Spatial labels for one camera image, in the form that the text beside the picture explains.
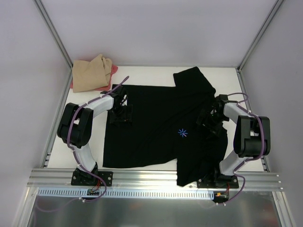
blue logo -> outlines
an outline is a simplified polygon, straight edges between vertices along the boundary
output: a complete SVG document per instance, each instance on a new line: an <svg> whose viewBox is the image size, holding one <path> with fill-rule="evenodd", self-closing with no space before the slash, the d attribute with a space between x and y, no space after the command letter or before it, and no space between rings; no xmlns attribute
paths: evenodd
<svg viewBox="0 0 303 227"><path fill-rule="evenodd" d="M184 129L182 129L182 130L179 129L179 132L178 132L178 133L179 133L180 136L182 136L182 138L187 136L187 132L186 132L186 130L184 130Z"/></svg>

floor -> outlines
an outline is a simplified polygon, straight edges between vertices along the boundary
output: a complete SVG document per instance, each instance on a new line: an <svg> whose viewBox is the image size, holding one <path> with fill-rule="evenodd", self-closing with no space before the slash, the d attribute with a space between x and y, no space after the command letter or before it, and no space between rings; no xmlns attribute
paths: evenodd
<svg viewBox="0 0 303 227"><path fill-rule="evenodd" d="M112 83L120 83L126 76L130 78L125 82L128 85L148 85L148 86L165 86L174 87L173 73L181 72L188 68L185 67L134 67L121 66L116 74L112 77ZM230 94L241 92L238 76L234 68L200 68L200 71L209 80L216 89L218 94ZM70 89L66 103L82 104L99 95L98 91L89 91L81 93L73 93ZM232 100L242 100L242 95L235 95ZM92 135L89 141L92 155L97 161L99 168L103 165L103 148L105 137L105 126L107 120L107 111L100 114L93 121ZM232 151L233 136L236 125L232 122L224 122L224 127L228 133L228 146L225 157ZM73 158L71 151L67 148L62 140L56 137L48 168L76 168L77 164ZM173 170L176 171L177 160L172 160L165 164L152 165L139 168L131 168L136 170ZM241 171L263 172L263 166L260 160L247 163Z"/></svg>

black mounting plate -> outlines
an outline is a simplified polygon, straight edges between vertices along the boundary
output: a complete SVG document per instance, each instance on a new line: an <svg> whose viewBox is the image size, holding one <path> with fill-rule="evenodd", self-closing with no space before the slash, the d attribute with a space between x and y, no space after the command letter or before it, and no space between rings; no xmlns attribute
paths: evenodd
<svg viewBox="0 0 303 227"><path fill-rule="evenodd" d="M110 171L98 171L98 166L96 165L95 168L91 171L93 174L99 176L104 180L107 187L112 186L113 182L113 172ZM86 172L79 170L78 168L72 173L71 178L71 185L74 186L96 186L98 183L98 179L89 175Z"/></svg>
<svg viewBox="0 0 303 227"><path fill-rule="evenodd" d="M239 188L238 178L236 176L219 176L215 181L207 178L197 180L197 188Z"/></svg>

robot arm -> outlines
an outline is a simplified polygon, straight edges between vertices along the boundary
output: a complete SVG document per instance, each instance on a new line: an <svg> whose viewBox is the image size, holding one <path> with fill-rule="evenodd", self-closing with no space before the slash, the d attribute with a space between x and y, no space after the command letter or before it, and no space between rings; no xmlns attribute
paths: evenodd
<svg viewBox="0 0 303 227"><path fill-rule="evenodd" d="M68 103L64 109L57 135L62 138L64 143L67 143L70 125L73 123L70 132L70 147L75 153L75 157L81 163L73 174L73 178L77 179L77 182L73 182L72 180L72 185L76 185L77 183L81 185L95 185L95 179L84 170L86 169L91 173L98 174L98 165L89 147L93 119L102 112L108 111L111 124L120 127L132 122L132 106L124 105L127 100L126 89L121 86L115 91L112 90L112 93L107 96L103 96L104 93L102 92L100 97L87 102L86 106L82 107L77 113L74 122L72 122L72 119L79 109L79 105Z"/></svg>
<svg viewBox="0 0 303 227"><path fill-rule="evenodd" d="M233 140L233 151L221 161L213 172L198 184L200 187L238 188L235 173L244 166L246 161L256 160L270 152L270 123L267 117L258 117L263 129L264 140L261 139L260 125L253 114L249 114L237 101L228 100L227 95L219 95L210 109L203 109L197 124L206 127L211 136L219 136L223 128L223 121L230 119L237 125Z"/></svg>

folded cloth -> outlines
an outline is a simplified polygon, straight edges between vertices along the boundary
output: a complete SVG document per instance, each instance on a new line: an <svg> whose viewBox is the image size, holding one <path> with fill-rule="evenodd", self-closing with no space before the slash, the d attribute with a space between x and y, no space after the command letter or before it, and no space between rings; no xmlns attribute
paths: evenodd
<svg viewBox="0 0 303 227"><path fill-rule="evenodd" d="M92 61L74 61L72 68L73 91L89 91L109 85L112 60L99 54Z"/></svg>
<svg viewBox="0 0 303 227"><path fill-rule="evenodd" d="M108 85L105 86L105 87L98 87L98 88L96 88L96 89L94 89L94 90L96 90L96 91L109 91L109 90L110 90L110 87L111 87L112 76L113 76L113 74L115 74L117 71L118 71L118 66L112 65L112 71L111 71L111 73L110 73L110 78L109 78L109 83L108 83Z"/></svg>

